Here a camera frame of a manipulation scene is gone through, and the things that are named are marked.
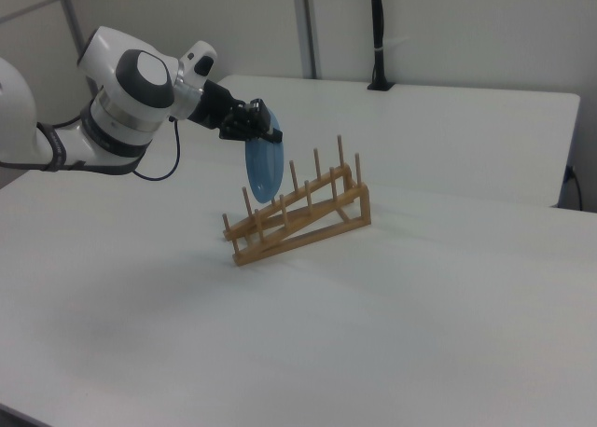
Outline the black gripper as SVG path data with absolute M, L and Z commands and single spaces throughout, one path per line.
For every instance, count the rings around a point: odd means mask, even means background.
M 283 141 L 283 133 L 272 125 L 270 110 L 262 99 L 245 103 L 211 80 L 204 82 L 200 100 L 187 119 L 210 130 L 220 129 L 223 140 L 260 139 L 272 144 Z

